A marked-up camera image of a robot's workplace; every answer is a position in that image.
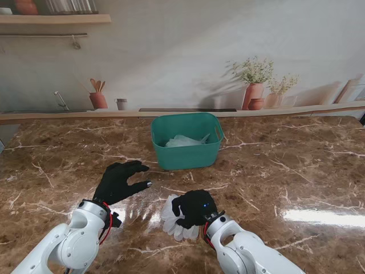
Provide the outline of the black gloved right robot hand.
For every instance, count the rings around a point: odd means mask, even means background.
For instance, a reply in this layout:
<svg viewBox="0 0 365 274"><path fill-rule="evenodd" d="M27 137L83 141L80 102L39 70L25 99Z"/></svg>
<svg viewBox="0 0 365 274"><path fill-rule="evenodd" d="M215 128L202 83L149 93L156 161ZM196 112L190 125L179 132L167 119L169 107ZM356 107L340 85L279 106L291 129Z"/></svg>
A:
<svg viewBox="0 0 365 274"><path fill-rule="evenodd" d="M176 221L177 225L190 229L206 223L206 217L218 213L217 206L210 193L206 190L188 191L172 200L172 211L175 217L184 216Z"/></svg>

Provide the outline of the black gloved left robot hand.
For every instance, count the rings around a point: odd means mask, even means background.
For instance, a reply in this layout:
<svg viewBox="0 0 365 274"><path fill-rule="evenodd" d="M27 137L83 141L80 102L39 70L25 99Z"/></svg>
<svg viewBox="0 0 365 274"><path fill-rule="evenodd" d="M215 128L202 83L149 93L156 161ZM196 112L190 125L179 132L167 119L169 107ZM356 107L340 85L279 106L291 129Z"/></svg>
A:
<svg viewBox="0 0 365 274"><path fill-rule="evenodd" d="M93 201L108 206L116 204L134 194L146 190L152 185L151 181L137 182L129 185L127 180L136 173L146 172L148 166L141 161L133 160L125 163L113 163L106 168L99 185L96 188Z"/></svg>

